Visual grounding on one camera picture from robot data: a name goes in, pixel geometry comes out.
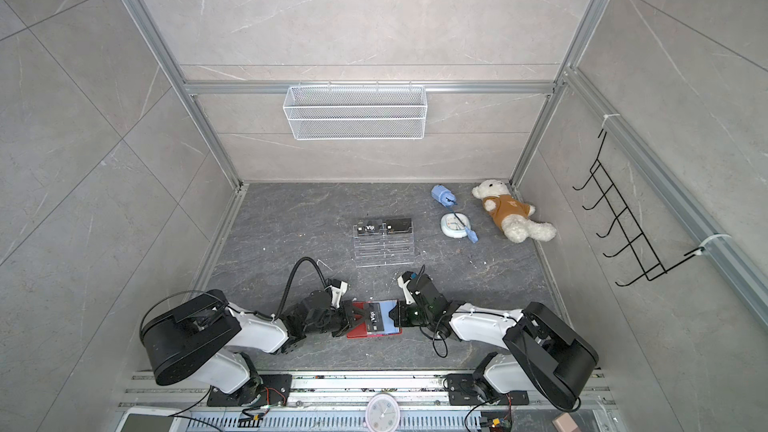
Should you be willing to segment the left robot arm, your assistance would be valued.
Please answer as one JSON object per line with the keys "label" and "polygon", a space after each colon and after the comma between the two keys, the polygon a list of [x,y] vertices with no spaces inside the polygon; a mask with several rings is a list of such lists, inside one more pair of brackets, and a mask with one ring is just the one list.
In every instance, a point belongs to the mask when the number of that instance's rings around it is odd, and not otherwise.
{"label": "left robot arm", "polygon": [[335,286],[315,291],[273,316],[246,311],[219,289],[200,292],[154,318],[144,316],[140,341],[157,385],[194,379],[233,394],[259,381],[249,350],[288,353],[309,335],[342,337],[364,325],[368,308],[341,300],[344,292]]}

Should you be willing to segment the red card holder wallet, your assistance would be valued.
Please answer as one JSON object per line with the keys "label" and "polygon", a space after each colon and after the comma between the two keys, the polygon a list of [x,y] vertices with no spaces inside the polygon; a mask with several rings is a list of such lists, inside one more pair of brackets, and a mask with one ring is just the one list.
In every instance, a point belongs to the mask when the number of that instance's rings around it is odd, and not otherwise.
{"label": "red card holder wallet", "polygon": [[349,339],[399,335],[402,332],[396,318],[397,300],[352,302]]}

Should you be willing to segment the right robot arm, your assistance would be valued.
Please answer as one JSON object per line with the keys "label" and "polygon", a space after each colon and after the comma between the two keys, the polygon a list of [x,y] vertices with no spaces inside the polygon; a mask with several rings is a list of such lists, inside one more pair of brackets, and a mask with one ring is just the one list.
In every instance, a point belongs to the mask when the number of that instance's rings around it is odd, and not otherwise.
{"label": "right robot arm", "polygon": [[464,389],[486,403],[530,386],[555,409],[574,412],[598,366],[597,351],[551,309],[531,302],[523,309],[500,310],[450,301],[424,271],[398,278],[404,299],[390,314],[401,327],[424,328],[445,343],[481,342],[497,347],[472,373]]}

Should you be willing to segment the black VIP logo card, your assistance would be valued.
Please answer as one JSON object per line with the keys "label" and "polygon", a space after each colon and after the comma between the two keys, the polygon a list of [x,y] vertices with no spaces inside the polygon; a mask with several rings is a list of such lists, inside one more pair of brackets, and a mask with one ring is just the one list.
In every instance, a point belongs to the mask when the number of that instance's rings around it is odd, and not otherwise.
{"label": "black VIP logo card", "polygon": [[358,236],[375,235],[379,233],[380,226],[373,221],[359,222],[355,226],[355,233]]}

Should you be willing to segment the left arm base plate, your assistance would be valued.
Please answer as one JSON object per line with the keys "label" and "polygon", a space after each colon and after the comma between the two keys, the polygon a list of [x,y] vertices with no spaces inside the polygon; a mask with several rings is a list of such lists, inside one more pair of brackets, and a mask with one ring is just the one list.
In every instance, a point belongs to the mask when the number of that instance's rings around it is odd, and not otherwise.
{"label": "left arm base plate", "polygon": [[225,394],[212,387],[206,405],[208,407],[284,405],[290,395],[292,379],[291,374],[261,375],[259,383],[250,380],[231,394]]}

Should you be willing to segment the clear acrylic organizer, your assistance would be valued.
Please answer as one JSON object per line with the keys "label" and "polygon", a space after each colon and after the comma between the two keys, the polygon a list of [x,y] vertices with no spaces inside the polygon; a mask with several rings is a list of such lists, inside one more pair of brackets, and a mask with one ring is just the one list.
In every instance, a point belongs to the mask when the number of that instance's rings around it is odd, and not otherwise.
{"label": "clear acrylic organizer", "polygon": [[[387,234],[386,220],[368,218],[358,221],[352,228],[354,262],[357,267],[379,267],[411,264],[415,261],[414,229],[411,234]],[[355,226],[359,222],[373,221],[380,226],[375,235],[358,236]]]}

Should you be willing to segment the blue credit card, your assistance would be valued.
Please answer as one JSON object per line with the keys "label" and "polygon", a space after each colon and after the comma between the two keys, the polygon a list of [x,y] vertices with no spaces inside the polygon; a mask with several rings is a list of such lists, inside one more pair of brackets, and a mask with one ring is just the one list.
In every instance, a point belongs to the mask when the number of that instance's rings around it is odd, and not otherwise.
{"label": "blue credit card", "polygon": [[385,330],[382,332],[384,335],[399,334],[401,332],[400,327],[395,327],[393,321],[389,318],[389,311],[396,305],[397,300],[379,301],[382,310],[382,319],[384,321]]}

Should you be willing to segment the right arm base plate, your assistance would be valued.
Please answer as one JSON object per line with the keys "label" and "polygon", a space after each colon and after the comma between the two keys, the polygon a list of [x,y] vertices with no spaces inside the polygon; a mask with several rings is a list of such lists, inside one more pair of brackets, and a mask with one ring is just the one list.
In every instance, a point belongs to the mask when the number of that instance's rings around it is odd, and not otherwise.
{"label": "right arm base plate", "polygon": [[447,374],[443,379],[443,386],[448,392],[449,403],[452,406],[530,404],[526,391],[512,390],[502,394],[496,391],[487,380],[473,374]]}

